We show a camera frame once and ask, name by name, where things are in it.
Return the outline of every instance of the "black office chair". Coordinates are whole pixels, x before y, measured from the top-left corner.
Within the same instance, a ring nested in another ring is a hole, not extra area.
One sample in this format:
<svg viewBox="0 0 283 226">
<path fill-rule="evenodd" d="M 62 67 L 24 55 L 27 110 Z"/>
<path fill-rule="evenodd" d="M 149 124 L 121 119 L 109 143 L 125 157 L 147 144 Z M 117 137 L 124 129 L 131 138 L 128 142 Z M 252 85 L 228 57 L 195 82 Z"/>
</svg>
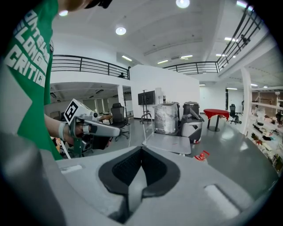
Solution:
<svg viewBox="0 0 283 226">
<path fill-rule="evenodd" d="M 122 107 L 120 103 L 113 104 L 111 108 L 111 113 L 112 113 L 112 124 L 111 125 L 112 126 L 125 129 L 124 126 L 126 125 L 126 119 L 124 117 L 124 111 L 125 111 L 125 108 Z M 125 136 L 127 139 L 129 139 L 129 137 L 125 133 L 129 134 L 129 131 L 122 132 L 119 136 L 122 135 L 122 136 Z"/>
<path fill-rule="evenodd" d="M 232 122 L 234 122 L 235 124 L 242 123 L 241 121 L 239 121 L 239 116 L 238 113 L 236 113 L 236 106 L 234 104 L 231 104 L 230 106 L 230 116 L 233 118 L 233 120 L 229 121 L 231 122 L 230 124 L 232 124 Z"/>
</svg>

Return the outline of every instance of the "red tablecloth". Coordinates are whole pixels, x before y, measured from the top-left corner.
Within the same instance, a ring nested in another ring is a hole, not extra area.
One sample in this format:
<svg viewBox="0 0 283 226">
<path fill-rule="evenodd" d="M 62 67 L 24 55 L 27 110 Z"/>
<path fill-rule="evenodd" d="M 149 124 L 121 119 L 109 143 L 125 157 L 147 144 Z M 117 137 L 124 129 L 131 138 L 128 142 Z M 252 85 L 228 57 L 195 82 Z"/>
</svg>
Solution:
<svg viewBox="0 0 283 226">
<path fill-rule="evenodd" d="M 227 121 L 229 119 L 229 112 L 228 111 L 218 110 L 218 109 L 204 109 L 203 111 L 206 114 L 206 116 L 208 117 L 208 119 L 210 119 L 214 115 L 223 115 L 227 119 Z"/>
</svg>

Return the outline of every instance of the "round ceiling light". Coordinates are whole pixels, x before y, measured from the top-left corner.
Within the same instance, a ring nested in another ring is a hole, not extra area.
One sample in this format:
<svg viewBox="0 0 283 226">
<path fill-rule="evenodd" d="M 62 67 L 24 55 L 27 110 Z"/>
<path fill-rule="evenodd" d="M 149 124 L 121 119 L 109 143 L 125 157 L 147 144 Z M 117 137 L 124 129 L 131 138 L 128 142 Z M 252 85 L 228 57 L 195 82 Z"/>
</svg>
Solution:
<svg viewBox="0 0 283 226">
<path fill-rule="evenodd" d="M 176 5 L 180 8 L 187 8 L 190 5 L 190 0 L 176 0 Z"/>
<path fill-rule="evenodd" d="M 66 15 L 68 15 L 68 11 L 67 10 L 63 10 L 63 11 L 59 12 L 59 15 L 60 16 L 66 16 Z"/>
<path fill-rule="evenodd" d="M 123 27 L 118 27 L 118 28 L 116 29 L 116 34 L 118 34 L 118 35 L 123 35 L 123 34 L 125 34 L 125 33 L 126 33 L 126 29 L 123 28 Z"/>
</svg>

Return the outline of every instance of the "green t-shirt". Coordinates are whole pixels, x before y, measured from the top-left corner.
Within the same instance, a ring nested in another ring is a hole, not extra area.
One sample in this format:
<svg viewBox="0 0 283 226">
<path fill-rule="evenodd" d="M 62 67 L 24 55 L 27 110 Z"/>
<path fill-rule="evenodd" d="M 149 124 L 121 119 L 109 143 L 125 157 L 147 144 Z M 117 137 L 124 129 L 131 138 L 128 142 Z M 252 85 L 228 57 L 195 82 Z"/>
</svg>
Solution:
<svg viewBox="0 0 283 226">
<path fill-rule="evenodd" d="M 50 103 L 50 74 L 53 57 L 52 21 L 58 12 L 57 0 L 43 0 L 30 10 L 13 32 L 4 63 L 31 100 L 17 134 L 32 140 L 38 148 L 61 159 L 44 122 L 44 105 Z"/>
</svg>

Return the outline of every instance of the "wristband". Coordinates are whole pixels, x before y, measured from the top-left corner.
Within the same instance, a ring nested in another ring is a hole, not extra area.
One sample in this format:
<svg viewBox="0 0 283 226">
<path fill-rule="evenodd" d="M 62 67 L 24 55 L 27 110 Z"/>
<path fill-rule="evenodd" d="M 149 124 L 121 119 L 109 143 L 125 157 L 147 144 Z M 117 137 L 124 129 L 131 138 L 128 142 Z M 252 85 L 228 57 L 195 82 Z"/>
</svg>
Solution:
<svg viewBox="0 0 283 226">
<path fill-rule="evenodd" d="M 66 122 L 61 122 L 60 125 L 59 125 L 59 129 L 58 129 L 59 138 L 63 141 L 65 141 L 64 140 L 64 133 L 63 133 L 65 125 L 66 125 Z"/>
</svg>

